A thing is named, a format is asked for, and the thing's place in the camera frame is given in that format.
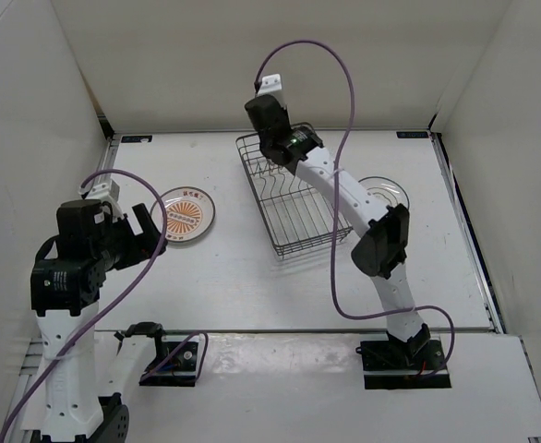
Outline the orange sunburst pattern plate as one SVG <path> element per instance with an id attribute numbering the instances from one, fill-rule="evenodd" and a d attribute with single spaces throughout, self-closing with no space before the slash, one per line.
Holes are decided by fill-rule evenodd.
<path id="1" fill-rule="evenodd" d="M 179 186 L 161 195 L 165 207 L 166 240 L 170 245 L 188 245 L 204 237 L 216 218 L 212 197 L 193 186 Z"/>

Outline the white plate with dark rim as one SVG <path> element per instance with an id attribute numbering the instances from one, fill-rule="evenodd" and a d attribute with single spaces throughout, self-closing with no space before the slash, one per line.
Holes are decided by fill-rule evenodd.
<path id="1" fill-rule="evenodd" d="M 387 206 L 396 207 L 403 204 L 410 209 L 410 198 L 405 189 L 394 180 L 385 176 L 367 176 L 359 183 L 376 198 L 382 200 Z"/>

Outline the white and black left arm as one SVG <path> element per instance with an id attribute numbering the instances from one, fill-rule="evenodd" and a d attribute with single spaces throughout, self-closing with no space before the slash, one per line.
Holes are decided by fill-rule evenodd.
<path id="1" fill-rule="evenodd" d="M 45 417 L 41 442 L 123 442 L 129 411 L 126 398 L 143 370 L 165 365 L 169 348 L 162 326 L 137 323 L 103 377 L 97 377 L 91 320 L 99 312 L 100 290 L 109 270 L 133 267 L 163 252 L 161 233 L 147 208 L 133 212 L 135 234 L 125 215 L 110 204 L 80 199 L 56 212 L 58 234 L 39 251 L 30 277 L 31 307 L 50 372 L 44 380 Z"/>

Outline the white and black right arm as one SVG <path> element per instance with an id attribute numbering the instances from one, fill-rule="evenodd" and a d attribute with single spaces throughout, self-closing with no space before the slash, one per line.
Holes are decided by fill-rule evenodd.
<path id="1" fill-rule="evenodd" d="M 338 168 L 317 133 L 308 126 L 292 126 L 274 96 L 260 95 L 248 101 L 245 110 L 263 156 L 317 190 L 331 203 L 334 215 L 343 216 L 352 226 L 359 241 L 351 259 L 373 282 L 388 313 L 390 358 L 403 369 L 415 366 L 423 357 L 430 331 L 415 308 L 407 280 L 409 210 L 403 204 L 386 204 Z"/>

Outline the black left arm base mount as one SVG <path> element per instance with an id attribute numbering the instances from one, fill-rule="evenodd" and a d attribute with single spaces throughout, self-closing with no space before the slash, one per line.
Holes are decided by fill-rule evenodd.
<path id="1" fill-rule="evenodd" d="M 193 388 L 198 380 L 205 339 L 191 337 L 178 351 L 185 339 L 182 335 L 164 335 L 160 350 L 145 368 L 140 386 Z"/>

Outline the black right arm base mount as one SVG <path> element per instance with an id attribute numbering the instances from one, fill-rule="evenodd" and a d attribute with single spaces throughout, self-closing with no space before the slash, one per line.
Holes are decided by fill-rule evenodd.
<path id="1" fill-rule="evenodd" d="M 440 340 L 431 339 L 414 357 L 407 358 L 389 341 L 361 341 L 365 389 L 450 389 L 451 377 Z"/>

